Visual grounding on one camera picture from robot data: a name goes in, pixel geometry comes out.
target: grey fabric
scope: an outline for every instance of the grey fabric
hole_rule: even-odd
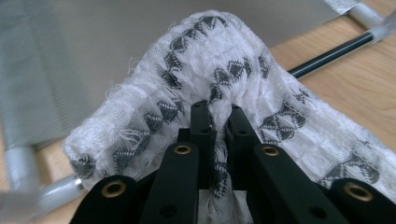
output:
[[[173,21],[211,8],[237,15],[268,46],[340,15],[317,0],[1,0],[0,113],[7,147],[68,134]]]

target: white cloth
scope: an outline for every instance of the white cloth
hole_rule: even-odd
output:
[[[153,44],[130,77],[64,141],[85,188],[114,174],[158,169],[201,100],[217,128],[216,183],[200,191],[200,223],[249,223],[244,192],[227,172],[224,124],[241,106],[263,143],[283,147],[309,178],[365,181],[396,202],[396,156],[369,131],[320,100],[282,69],[235,15],[197,13]]]

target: black metal tube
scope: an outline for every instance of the black metal tube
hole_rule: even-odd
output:
[[[320,54],[318,57],[309,60],[306,63],[303,63],[295,68],[289,70],[289,73],[294,77],[302,77],[321,66],[330,63],[341,56],[344,56],[351,52],[354,49],[358,49],[361,46],[370,43],[374,39],[373,34],[367,32],[358,37],[355,37],[351,40],[348,40],[346,43],[331,49],[323,54]]]

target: textured fabric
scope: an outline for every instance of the textured fabric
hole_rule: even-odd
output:
[[[153,44],[131,77],[64,141],[64,152],[90,189],[108,175],[136,179],[190,125],[190,106],[209,102],[218,132],[215,182],[200,190],[200,223],[249,223],[243,191],[227,171],[224,124],[241,106],[263,143],[287,150],[309,178],[365,181],[396,202],[396,156],[373,135],[320,100],[283,70],[267,47],[229,13],[194,14]]]

